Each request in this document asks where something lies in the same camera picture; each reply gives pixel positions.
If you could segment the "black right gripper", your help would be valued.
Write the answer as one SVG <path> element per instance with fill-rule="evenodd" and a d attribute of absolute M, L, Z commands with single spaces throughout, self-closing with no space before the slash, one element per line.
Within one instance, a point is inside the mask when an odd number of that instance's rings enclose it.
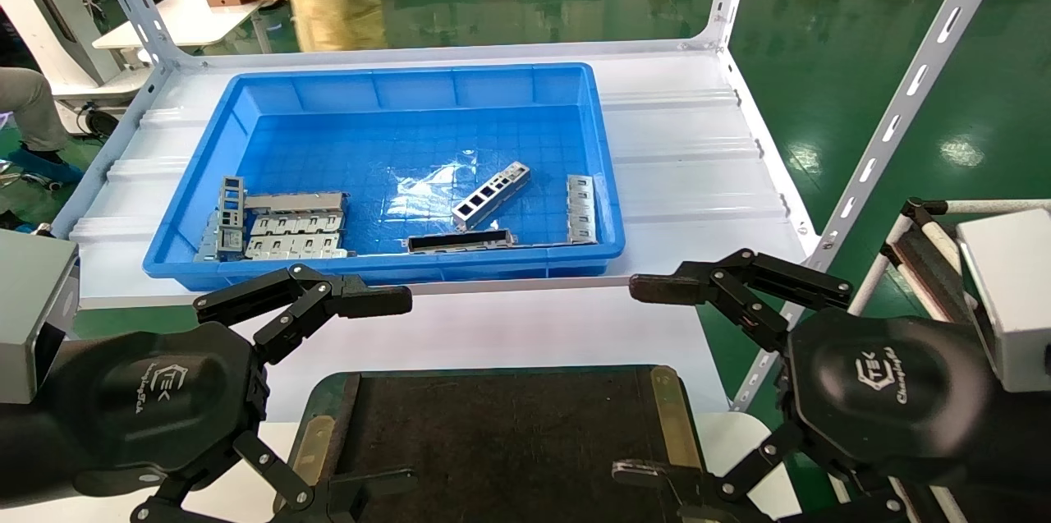
<path fill-rule="evenodd" d="M 818 311 L 786 337 L 789 421 L 723 477 L 639 459 L 613 463 L 619 484 L 668 490 L 682 518 L 772 522 L 750 491 L 802 451 L 838 477 L 879 475 L 913 482 L 967 474 L 998 378 L 976 336 L 918 316 L 875 319 Z M 907 522 L 883 490 L 780 522 Z"/>

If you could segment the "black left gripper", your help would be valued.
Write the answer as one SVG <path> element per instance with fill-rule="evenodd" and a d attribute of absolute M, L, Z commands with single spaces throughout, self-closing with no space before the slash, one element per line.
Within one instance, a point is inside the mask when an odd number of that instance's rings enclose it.
<path fill-rule="evenodd" d="M 413 468 L 308 485 L 259 439 L 269 389 L 229 328 L 71 341 L 26 404 L 2 406 L 4 507 L 158 486 L 132 522 L 221 522 L 183 501 L 244 461 L 284 501 L 271 522 L 358 522 L 368 501 L 418 485 Z"/>

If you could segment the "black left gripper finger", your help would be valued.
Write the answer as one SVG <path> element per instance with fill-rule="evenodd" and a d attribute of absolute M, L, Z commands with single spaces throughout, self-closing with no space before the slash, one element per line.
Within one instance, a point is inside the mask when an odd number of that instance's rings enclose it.
<path fill-rule="evenodd" d="M 266 365 L 277 365 L 333 317 L 408 314 L 412 292 L 405 285 L 371 287 L 357 275 L 325 275 L 294 264 L 195 299 L 199 323 L 239 325 L 274 310 L 279 316 L 253 335 L 253 350 Z"/>

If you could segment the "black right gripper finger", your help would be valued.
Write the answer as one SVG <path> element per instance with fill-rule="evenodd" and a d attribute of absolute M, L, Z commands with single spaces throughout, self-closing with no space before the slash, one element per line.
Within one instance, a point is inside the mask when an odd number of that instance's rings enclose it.
<path fill-rule="evenodd" d="M 719 262 L 682 262 L 669 275 L 636 273 L 631 298 L 650 305 L 712 305 L 762 350 L 785 350 L 786 318 L 765 297 L 803 309 L 847 309 L 856 290 L 850 283 L 750 249 Z"/>

